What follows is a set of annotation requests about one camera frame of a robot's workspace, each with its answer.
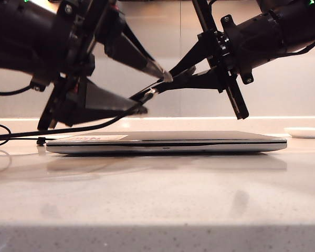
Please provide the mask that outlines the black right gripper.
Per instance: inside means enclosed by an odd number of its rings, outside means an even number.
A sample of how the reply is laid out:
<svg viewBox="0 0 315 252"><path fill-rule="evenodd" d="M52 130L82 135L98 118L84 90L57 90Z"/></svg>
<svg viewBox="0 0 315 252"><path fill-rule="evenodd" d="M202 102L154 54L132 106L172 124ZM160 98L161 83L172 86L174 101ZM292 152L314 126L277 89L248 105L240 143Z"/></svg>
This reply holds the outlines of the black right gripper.
<svg viewBox="0 0 315 252"><path fill-rule="evenodd" d="M173 82L162 82L157 85L158 93L176 89L216 89L219 93L228 95L237 119L249 116L240 88L237 75L228 69L226 57L229 51L224 42L224 36L217 30L213 19L199 17L203 32L198 36L198 42L174 66L169 73ZM210 70L193 74L189 68L203 59L207 59Z"/></svg>

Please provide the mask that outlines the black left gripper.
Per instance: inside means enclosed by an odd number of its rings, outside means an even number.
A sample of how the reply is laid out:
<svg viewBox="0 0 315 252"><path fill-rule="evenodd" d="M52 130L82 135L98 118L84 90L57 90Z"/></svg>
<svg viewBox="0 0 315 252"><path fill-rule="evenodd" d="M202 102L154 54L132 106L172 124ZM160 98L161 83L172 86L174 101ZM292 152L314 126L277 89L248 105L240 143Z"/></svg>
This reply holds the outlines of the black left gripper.
<svg viewBox="0 0 315 252"><path fill-rule="evenodd" d="M39 130L120 115L138 102L98 87L89 80L95 69L96 42L113 60L166 82L172 75L141 46L115 1L79 1L70 18L70 32L62 54L55 53L54 89L38 123Z"/></svg>

